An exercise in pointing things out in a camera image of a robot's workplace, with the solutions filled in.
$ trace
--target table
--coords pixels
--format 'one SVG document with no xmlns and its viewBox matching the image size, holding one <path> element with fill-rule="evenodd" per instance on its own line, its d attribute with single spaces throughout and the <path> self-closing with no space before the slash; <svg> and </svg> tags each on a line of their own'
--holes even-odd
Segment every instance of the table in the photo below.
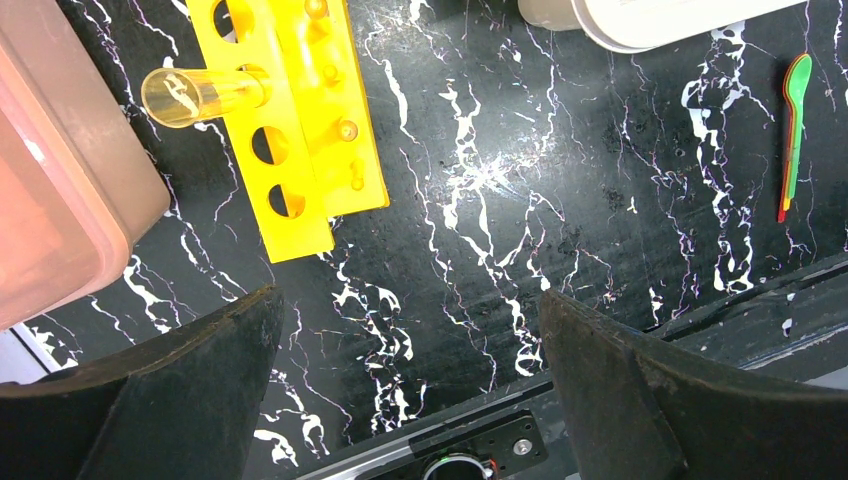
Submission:
<svg viewBox="0 0 848 480">
<path fill-rule="evenodd" d="M 140 107 L 149 71 L 203 66 L 185 5 L 59 3 L 174 200 L 122 279 L 28 326 L 73 365 L 281 285 L 244 478 L 293 476 L 540 372 L 545 289 L 650 329 L 848 251 L 836 1 L 627 56 L 528 27 L 512 0 L 350 0 L 392 205 L 333 219 L 335 250 L 277 265 L 223 124 L 169 130 Z M 798 196 L 779 225 L 780 85 L 805 49 Z"/>
</svg>

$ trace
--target metal bolt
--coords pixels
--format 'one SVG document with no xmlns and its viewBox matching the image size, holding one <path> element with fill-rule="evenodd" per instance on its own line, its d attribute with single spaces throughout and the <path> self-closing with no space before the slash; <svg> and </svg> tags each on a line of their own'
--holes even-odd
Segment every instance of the metal bolt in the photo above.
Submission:
<svg viewBox="0 0 848 480">
<path fill-rule="evenodd" d="M 512 453 L 516 455 L 527 455 L 532 448 L 533 442 L 527 440 L 526 438 L 522 438 L 521 440 L 515 442 L 515 445 L 512 446 Z"/>
</svg>

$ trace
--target pink plastic container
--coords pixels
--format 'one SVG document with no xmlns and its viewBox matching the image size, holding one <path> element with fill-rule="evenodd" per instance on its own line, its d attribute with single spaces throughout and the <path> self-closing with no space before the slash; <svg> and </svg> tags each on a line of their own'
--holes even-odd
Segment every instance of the pink plastic container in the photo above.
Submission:
<svg viewBox="0 0 848 480">
<path fill-rule="evenodd" d="M 0 330 L 118 278 L 169 196 L 54 0 L 0 9 Z"/>
</svg>

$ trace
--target green spoon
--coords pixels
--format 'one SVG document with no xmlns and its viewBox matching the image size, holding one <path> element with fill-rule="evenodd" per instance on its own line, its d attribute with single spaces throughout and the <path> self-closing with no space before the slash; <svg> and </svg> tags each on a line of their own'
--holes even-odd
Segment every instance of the green spoon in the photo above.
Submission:
<svg viewBox="0 0 848 480">
<path fill-rule="evenodd" d="M 787 170 L 783 183 L 783 202 L 781 210 L 789 210 L 791 200 L 795 198 L 795 184 L 798 181 L 798 164 L 801 160 L 801 139 L 804 136 L 804 95 L 810 84 L 813 72 L 813 59 L 809 54 L 800 55 L 792 62 L 783 82 L 783 96 L 789 103 L 789 148 Z"/>
</svg>

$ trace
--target transparent yellow tube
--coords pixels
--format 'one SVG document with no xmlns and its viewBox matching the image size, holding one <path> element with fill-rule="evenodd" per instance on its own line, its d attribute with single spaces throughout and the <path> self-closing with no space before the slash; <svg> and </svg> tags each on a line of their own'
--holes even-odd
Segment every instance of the transparent yellow tube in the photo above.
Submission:
<svg viewBox="0 0 848 480">
<path fill-rule="evenodd" d="M 159 68 L 141 84 L 141 101 L 154 120 L 171 128 L 220 117 L 240 108 L 256 108 L 270 95 L 263 72 Z"/>
</svg>

